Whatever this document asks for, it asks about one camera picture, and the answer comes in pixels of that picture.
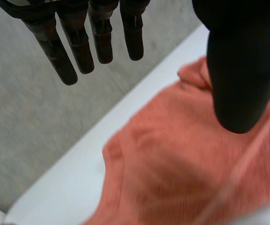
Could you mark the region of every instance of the gray floor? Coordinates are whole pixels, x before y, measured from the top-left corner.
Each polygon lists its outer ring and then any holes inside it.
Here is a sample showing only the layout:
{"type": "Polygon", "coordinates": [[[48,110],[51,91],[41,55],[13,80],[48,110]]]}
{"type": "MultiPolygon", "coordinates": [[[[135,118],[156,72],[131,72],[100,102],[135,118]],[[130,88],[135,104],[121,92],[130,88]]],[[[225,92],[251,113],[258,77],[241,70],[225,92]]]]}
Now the gray floor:
{"type": "MultiPolygon", "coordinates": [[[[99,64],[91,45],[95,71],[79,74],[78,83],[67,87],[23,23],[0,9],[0,210],[7,211],[199,25],[190,0],[152,0],[143,20],[143,60],[133,62],[128,58],[122,22],[116,11],[111,18],[113,62],[99,64]]],[[[86,28],[92,43],[88,21],[86,28]]],[[[59,35],[64,40],[61,30],[59,35]]]]}

